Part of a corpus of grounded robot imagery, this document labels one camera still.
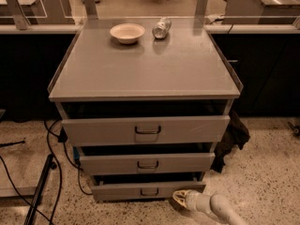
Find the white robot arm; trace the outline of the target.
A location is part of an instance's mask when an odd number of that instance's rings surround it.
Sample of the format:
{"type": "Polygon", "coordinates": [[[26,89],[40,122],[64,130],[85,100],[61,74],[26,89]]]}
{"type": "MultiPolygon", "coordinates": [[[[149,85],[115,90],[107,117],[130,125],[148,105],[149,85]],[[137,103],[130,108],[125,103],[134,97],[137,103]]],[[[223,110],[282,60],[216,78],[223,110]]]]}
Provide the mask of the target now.
{"type": "Polygon", "coordinates": [[[172,197],[187,210],[202,212],[220,224],[248,225],[221,194],[205,195],[196,190],[184,189],[176,190],[172,197]]]}

